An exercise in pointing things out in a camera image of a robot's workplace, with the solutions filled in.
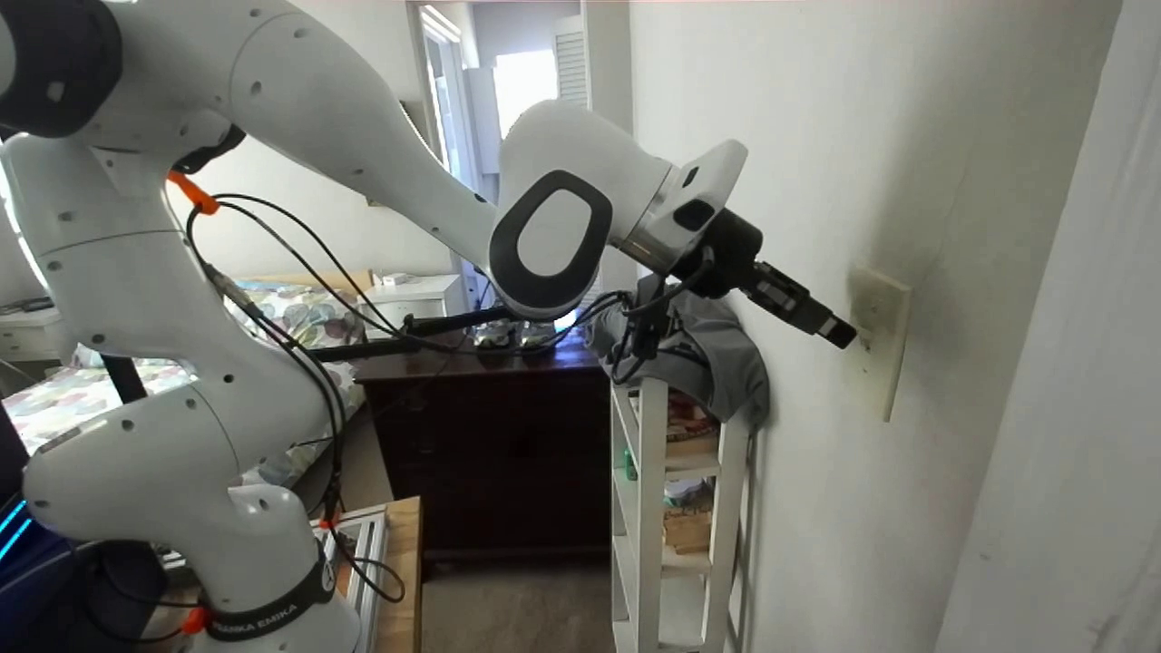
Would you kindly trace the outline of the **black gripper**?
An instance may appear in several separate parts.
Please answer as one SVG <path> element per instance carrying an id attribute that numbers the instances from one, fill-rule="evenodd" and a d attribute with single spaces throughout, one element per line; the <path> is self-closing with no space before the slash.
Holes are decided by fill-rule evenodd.
<path id="1" fill-rule="evenodd" d="M 776 273 L 759 258 L 759 251 L 763 233 L 731 209 L 720 209 L 706 225 L 703 238 L 674 263 L 674 274 L 698 298 L 726 298 L 730 290 L 744 290 L 776 319 L 799 329 L 813 329 L 835 349 L 848 349 L 857 341 L 857 325 L 848 325 L 828 304 L 813 301 L 800 284 Z"/>

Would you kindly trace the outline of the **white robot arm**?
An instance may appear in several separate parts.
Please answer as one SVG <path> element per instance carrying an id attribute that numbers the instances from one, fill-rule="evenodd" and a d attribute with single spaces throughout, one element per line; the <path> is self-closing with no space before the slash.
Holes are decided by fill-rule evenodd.
<path id="1" fill-rule="evenodd" d="M 429 152 L 383 75 L 290 0 L 0 0 L 0 48 L 4 179 L 65 333 L 197 370 L 37 448 L 20 491 L 61 538 L 182 550 L 203 586 L 197 653 L 357 649 L 334 540 L 253 474 L 325 428 L 325 373 L 241 329 L 258 310 L 163 199 L 240 136 L 408 217 L 532 319 L 581 304 L 616 248 L 697 294 L 741 290 L 852 341 L 726 206 L 737 142 L 667 163 L 593 112 L 541 100 L 506 130 L 486 202 Z"/>

